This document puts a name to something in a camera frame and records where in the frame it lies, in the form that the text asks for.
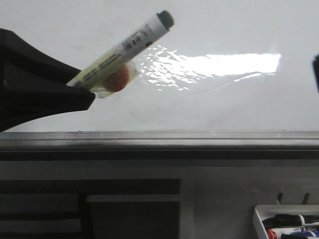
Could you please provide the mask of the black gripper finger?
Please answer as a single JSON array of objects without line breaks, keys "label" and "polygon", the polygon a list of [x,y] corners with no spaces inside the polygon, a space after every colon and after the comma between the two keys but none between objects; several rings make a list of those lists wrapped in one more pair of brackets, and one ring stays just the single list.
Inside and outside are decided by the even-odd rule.
[{"label": "black gripper finger", "polygon": [[80,71],[0,31],[0,129],[55,114],[85,111],[95,95],[66,84]]},{"label": "black gripper finger", "polygon": [[316,79],[317,90],[319,91],[319,55],[315,56],[312,62],[313,71]]}]

